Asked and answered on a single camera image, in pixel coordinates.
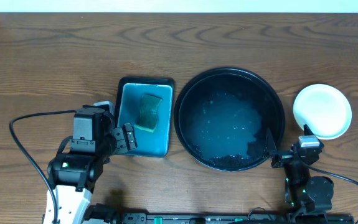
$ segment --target sponge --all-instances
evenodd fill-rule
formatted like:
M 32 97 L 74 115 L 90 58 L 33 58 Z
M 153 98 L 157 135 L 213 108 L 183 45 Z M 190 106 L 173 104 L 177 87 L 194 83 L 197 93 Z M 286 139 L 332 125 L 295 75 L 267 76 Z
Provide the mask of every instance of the sponge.
M 140 130 L 153 133 L 158 125 L 157 110 L 162 99 L 144 94 L 140 99 L 140 117 L 134 126 Z

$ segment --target wooden table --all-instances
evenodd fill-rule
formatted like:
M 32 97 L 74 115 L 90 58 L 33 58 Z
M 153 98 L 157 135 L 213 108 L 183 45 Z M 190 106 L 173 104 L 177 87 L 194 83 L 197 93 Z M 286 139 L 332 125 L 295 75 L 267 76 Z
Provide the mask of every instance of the wooden table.
M 297 92 L 313 83 L 341 90 L 352 124 L 324 141 L 315 166 L 358 180 L 358 14 L 0 14 L 0 223 L 40 223 L 46 205 L 42 179 L 8 131 L 11 119 L 115 102 L 128 75 L 173 78 L 176 99 L 192 77 L 221 66 L 249 69 L 277 91 L 287 120 L 282 149 L 302 133 L 292 115 Z M 72 121 L 66 114 L 16 124 L 44 172 Z M 160 159 L 112 157 L 92 203 L 163 213 L 288 208 L 284 172 L 269 162 L 212 170 L 184 150 L 173 127 L 169 147 Z M 332 212 L 357 219 L 358 187 L 333 180 Z

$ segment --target black cable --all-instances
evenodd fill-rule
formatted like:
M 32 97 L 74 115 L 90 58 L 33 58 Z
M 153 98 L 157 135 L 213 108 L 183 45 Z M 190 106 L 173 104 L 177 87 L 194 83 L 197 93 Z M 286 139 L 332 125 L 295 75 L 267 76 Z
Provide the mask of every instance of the black cable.
M 268 215 L 268 217 L 270 218 L 270 220 L 273 220 L 273 218 L 270 216 L 270 214 L 267 214 L 266 209 L 262 208 L 262 207 L 256 207 L 254 209 L 251 210 L 251 212 L 248 214 L 248 220 L 251 220 L 251 215 L 252 213 L 256 210 L 256 209 L 262 209 L 266 212 L 266 215 Z
M 14 132 L 13 124 L 16 121 L 19 121 L 24 118 L 31 118 L 35 116 L 45 116 L 45 115 L 52 115 L 52 114 L 64 114 L 64 113 L 75 113 L 75 110 L 67 110 L 67 111 L 54 111 L 54 112 L 46 112 L 46 113 L 35 113 L 35 114 L 28 114 L 21 117 L 18 117 L 16 119 L 13 119 L 10 121 L 10 133 L 13 138 L 13 140 L 16 142 L 18 148 L 24 153 L 24 155 L 28 158 L 29 162 L 35 167 L 36 171 L 39 173 L 39 175 L 42 177 L 43 181 L 45 182 L 47 188 L 50 191 L 50 195 L 52 197 L 53 206 L 54 206 L 54 219 L 53 223 L 57 223 L 58 218 L 58 208 L 57 208 L 57 199 L 55 198 L 55 195 L 53 193 L 52 187 L 50 186 L 49 181 L 47 180 L 47 177 L 44 175 L 42 169 L 37 165 L 35 160 L 29 155 L 29 153 L 25 150 L 24 146 L 21 144 L 21 142 L 18 140 L 16 133 Z
M 111 114 L 111 112 L 105 111 L 104 115 L 109 117 L 111 119 L 111 121 L 115 121 L 115 117 Z
M 350 183 L 356 184 L 356 185 L 358 186 L 358 182 L 355 181 L 355 180 L 352 180 L 352 179 L 350 179 L 350 178 L 344 177 L 344 176 L 339 175 L 339 174 L 334 174 L 334 173 L 332 173 L 332 172 L 328 172 L 328 171 L 325 171 L 325 170 L 317 169 L 317 168 L 312 167 L 311 165 L 308 165 L 307 163 L 305 163 L 305 162 L 300 158 L 298 151 L 296 151 L 295 154 L 296 154 L 296 156 L 298 157 L 298 159 L 301 161 L 302 165 L 304 165 L 305 167 L 307 167 L 307 168 L 309 168 L 309 169 L 311 169 L 311 170 L 314 170 L 314 171 L 316 171 L 316 172 L 320 172 L 320 173 L 322 173 L 322 174 L 331 175 L 331 176 L 333 176 L 333 177 L 337 177 L 337 178 L 339 178 L 339 179 L 349 181 Z
M 60 143 L 59 149 L 57 150 L 56 156 L 58 156 L 59 154 L 61 154 L 65 147 L 67 146 L 68 142 L 72 139 L 72 136 L 68 136 L 66 137 L 64 140 L 62 140 L 62 142 Z

